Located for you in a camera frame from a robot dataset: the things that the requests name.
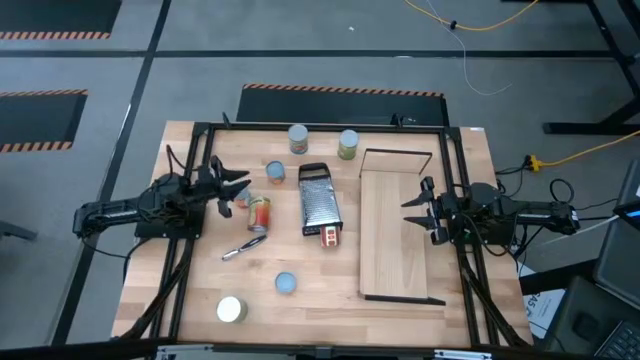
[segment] hazard tape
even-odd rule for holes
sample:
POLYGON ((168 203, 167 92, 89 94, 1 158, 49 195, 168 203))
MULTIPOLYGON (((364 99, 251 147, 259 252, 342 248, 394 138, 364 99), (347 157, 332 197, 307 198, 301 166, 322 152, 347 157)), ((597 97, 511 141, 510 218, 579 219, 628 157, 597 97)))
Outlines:
POLYGON ((370 95, 409 95, 444 97, 444 94, 432 91, 385 90, 366 88, 343 88, 334 86, 300 86, 300 85, 270 85, 245 84, 243 89, 290 90, 290 91, 318 91, 331 93, 370 94, 370 95))
POLYGON ((86 90, 86 89, 72 89, 72 90, 41 90, 41 91, 0 92, 0 97, 7 97, 7 96, 38 96, 38 95, 89 95, 89 90, 86 90))
POLYGON ((111 33, 100 31, 0 31, 0 40, 104 40, 111 33))
POLYGON ((46 141, 34 143, 17 143, 0 145, 0 153, 9 152, 30 152, 30 151, 52 151, 71 149, 73 141, 46 141))

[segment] cheese grater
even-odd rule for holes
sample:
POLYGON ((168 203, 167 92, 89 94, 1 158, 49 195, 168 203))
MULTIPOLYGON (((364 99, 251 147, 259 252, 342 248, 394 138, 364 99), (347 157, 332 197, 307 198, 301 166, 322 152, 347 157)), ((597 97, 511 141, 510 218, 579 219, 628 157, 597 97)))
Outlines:
POLYGON ((302 235, 317 235, 328 225, 339 226, 342 220, 333 191, 331 173, 325 163, 301 165, 298 187, 302 203, 302 235))

